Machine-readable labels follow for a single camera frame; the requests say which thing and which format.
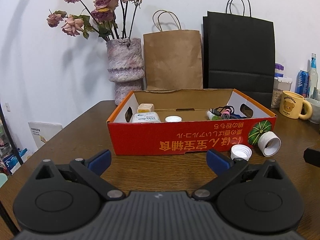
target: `box handle hole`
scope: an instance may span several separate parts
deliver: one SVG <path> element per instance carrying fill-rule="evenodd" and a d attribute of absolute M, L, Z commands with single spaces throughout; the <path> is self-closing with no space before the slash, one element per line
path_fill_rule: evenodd
<path fill-rule="evenodd" d="M 194 108 L 178 108 L 176 112 L 184 112 L 184 111 L 194 111 Z"/>
<path fill-rule="evenodd" d="M 125 120 L 127 121 L 127 122 L 130 122 L 130 120 L 131 120 L 131 117 L 132 117 L 132 109 L 131 109 L 131 107 L 129 106 L 129 108 L 128 108 L 128 110 L 125 112 Z"/>
<path fill-rule="evenodd" d="M 253 110 L 245 104 L 242 104 L 240 106 L 240 111 L 242 114 L 244 114 L 248 118 L 252 118 L 252 116 L 253 116 Z"/>

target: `purple lid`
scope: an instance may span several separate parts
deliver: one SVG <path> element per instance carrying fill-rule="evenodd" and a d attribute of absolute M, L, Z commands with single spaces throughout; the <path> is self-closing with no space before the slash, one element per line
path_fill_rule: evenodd
<path fill-rule="evenodd" d="M 276 63 L 275 68 L 279 70 L 284 70 L 284 67 L 279 63 Z"/>

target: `blue can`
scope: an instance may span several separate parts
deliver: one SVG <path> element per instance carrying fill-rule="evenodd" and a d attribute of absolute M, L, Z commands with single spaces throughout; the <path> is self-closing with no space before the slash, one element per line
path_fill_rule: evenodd
<path fill-rule="evenodd" d="M 308 82 L 309 82 L 309 73 L 303 70 L 300 70 L 297 79 L 297 88 L 296 93 L 302 95 L 304 98 L 307 97 L 308 93 Z"/>

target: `white wall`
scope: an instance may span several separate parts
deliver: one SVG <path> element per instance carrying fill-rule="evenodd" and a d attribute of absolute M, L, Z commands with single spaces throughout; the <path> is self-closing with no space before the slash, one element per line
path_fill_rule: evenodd
<path fill-rule="evenodd" d="M 92 0 L 84 1 L 93 9 Z M 132 36 L 142 38 L 144 33 L 156 31 L 151 17 L 158 9 L 175 12 L 183 28 L 201 30 L 207 10 L 224 12 L 227 1 L 144 0 Z M 274 22 L 276 61 L 285 66 L 285 75 L 295 80 L 300 69 L 307 69 L 311 53 L 320 55 L 320 0 L 250 2 L 253 17 Z M 242 11 L 240 4 L 235 3 Z M 5 102 L 10 104 L 11 112 L 5 111 L 5 115 L 18 146 L 33 151 L 36 145 L 28 121 L 65 127 L 99 101 L 113 99 L 104 41 L 95 34 L 87 41 L 82 36 L 67 36 L 58 27 L 50 28 L 46 22 L 49 9 L 80 14 L 82 5 L 63 0 L 0 0 L 1 103 L 3 109 Z M 120 7 L 116 12 L 119 24 Z M 168 24 L 167 29 L 171 28 L 174 25 Z"/>

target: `red cardboard box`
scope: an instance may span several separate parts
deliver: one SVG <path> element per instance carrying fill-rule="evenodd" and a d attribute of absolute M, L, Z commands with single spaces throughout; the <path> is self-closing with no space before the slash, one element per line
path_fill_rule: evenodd
<path fill-rule="evenodd" d="M 130 123 L 139 104 L 152 103 L 161 123 Z M 210 108 L 231 105 L 235 114 L 252 118 L 208 121 Z M 182 122 L 164 122 L 178 115 Z M 158 90 L 130 92 L 107 120 L 116 155 L 174 155 L 228 151 L 234 144 L 253 148 L 276 115 L 235 89 Z"/>

